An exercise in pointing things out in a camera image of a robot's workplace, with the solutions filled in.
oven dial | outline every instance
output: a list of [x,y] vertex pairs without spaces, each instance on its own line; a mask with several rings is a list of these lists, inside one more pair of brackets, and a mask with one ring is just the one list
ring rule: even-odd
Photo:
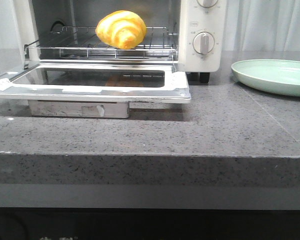
[[199,54],[208,54],[214,48],[215,39],[208,32],[201,32],[193,40],[193,48]]
[[200,6],[204,8],[211,8],[212,6],[216,5],[218,0],[197,0]]

gray granite countertop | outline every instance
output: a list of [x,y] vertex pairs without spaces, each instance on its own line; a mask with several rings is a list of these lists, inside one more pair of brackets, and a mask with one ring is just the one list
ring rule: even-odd
[[32,117],[0,99],[0,184],[300,187],[300,97],[231,73],[257,58],[300,52],[224,52],[209,84],[190,82],[190,104],[135,103],[129,119]]

speckled stone surface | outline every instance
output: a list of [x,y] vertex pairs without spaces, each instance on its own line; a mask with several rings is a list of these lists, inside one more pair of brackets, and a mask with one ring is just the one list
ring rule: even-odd
[[129,119],[31,117],[0,99],[0,183],[300,187],[300,98],[253,90],[223,54],[190,104],[131,104]]

open oven door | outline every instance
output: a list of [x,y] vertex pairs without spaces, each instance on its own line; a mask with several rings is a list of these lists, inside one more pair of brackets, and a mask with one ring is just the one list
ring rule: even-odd
[[129,103],[191,100],[187,76],[174,64],[30,63],[0,75],[0,98],[29,100],[32,115],[127,118]]

bread roll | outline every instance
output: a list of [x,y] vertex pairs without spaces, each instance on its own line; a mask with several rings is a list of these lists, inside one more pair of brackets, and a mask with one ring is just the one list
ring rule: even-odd
[[132,49],[147,33],[145,22],[132,11],[115,11],[100,20],[95,29],[99,39],[118,49]]

